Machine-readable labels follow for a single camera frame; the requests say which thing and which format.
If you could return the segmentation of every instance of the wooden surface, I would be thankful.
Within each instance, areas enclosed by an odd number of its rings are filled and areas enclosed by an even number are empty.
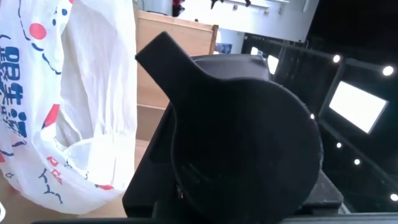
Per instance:
[[[137,138],[150,141],[155,133],[160,119],[164,113],[163,108],[153,106],[137,106]]]
[[[167,31],[191,56],[208,55],[214,52],[218,26],[143,11],[138,12],[136,24],[137,52],[163,31]],[[165,108],[169,99],[140,65],[137,77],[137,102],[140,105]]]
[[[139,162],[144,155],[144,152],[148,146],[147,141],[137,140],[136,142],[136,156],[135,165],[138,166]],[[61,214],[25,199],[18,193],[12,193],[8,182],[0,177],[0,201],[6,208],[6,217],[1,223],[5,224],[30,224],[37,220],[56,220],[66,218],[116,218],[125,217],[122,195],[112,202],[102,206],[101,208],[92,211],[86,215],[67,215]]]

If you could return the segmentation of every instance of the recessed light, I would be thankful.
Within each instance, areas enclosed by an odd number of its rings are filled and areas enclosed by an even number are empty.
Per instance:
[[[339,61],[340,61],[340,55],[335,55],[335,56],[333,57],[333,62],[337,63],[337,62],[339,62]]]
[[[385,75],[385,76],[392,75],[392,73],[394,73],[394,69],[391,66],[386,66],[383,69],[383,75]]]
[[[398,201],[398,195],[397,194],[391,194],[390,195],[391,200],[393,200],[394,202]]]

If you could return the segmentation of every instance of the cartoon print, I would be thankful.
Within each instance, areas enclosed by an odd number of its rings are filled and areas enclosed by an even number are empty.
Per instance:
[[[44,184],[45,184],[45,187],[46,187],[46,191],[43,194],[52,194],[52,195],[56,196],[59,199],[60,204],[63,204],[61,195],[51,191],[50,185],[48,184],[49,180],[48,180],[47,176],[45,175],[46,172],[47,172],[47,169],[44,168],[43,173],[38,177],[39,179],[43,178],[43,181],[44,181]]]
[[[6,177],[7,177],[7,178],[10,178],[10,179],[11,179],[13,176],[15,176],[15,174],[12,174],[12,173],[10,173],[10,172],[6,174]]]
[[[67,9],[61,9],[61,13],[62,16],[67,16],[68,15],[68,10]],[[58,14],[57,9],[55,9],[54,11],[54,16],[56,16]],[[22,19],[21,19],[21,0],[19,0],[19,7],[18,7],[18,17],[19,17],[19,22],[21,24],[21,28],[22,31],[24,33],[24,37],[25,40],[31,42],[31,45],[33,47],[33,49],[35,49],[36,51],[42,53],[42,58],[43,60],[46,62],[46,64],[51,68],[51,70],[53,70],[55,72],[56,75],[61,75],[61,70],[57,70],[56,68],[53,67],[53,65],[50,63],[50,61],[48,60],[48,58],[46,57],[44,51],[45,49],[40,48],[37,45],[36,40],[43,40],[46,38],[47,36],[47,30],[46,28],[39,23],[32,23],[29,25],[29,34],[32,38],[29,38],[27,36],[27,32],[26,32],[26,27],[24,27],[23,23],[22,23]],[[57,20],[56,19],[52,19],[52,25],[55,26],[57,25]]]

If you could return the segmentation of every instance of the black object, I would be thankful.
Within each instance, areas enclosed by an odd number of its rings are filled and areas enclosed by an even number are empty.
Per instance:
[[[213,7],[214,7],[214,5],[216,4],[217,1],[218,0],[211,0],[210,9],[213,9]],[[251,5],[251,1],[250,0],[244,0],[244,2],[245,2],[245,6],[246,7],[249,7]]]
[[[221,79],[270,78],[266,63],[259,56],[206,55],[192,59],[204,71]],[[181,198],[178,192],[179,187],[175,181],[170,157],[174,128],[174,111],[172,106],[168,105],[123,197],[124,209],[131,218],[57,220],[34,224],[211,223],[206,217],[198,214],[190,202]],[[314,215],[321,212],[335,214],[342,201],[342,195],[320,171],[310,196],[295,215]]]
[[[260,79],[211,77],[166,32],[136,59],[173,106],[172,167],[200,215],[277,223],[299,209],[318,179],[322,144],[295,95]]]

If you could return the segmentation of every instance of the red dot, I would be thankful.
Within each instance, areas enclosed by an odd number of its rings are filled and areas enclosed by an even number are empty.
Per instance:
[[[42,40],[47,35],[44,26],[38,23],[31,24],[29,32],[30,35],[37,40]]]

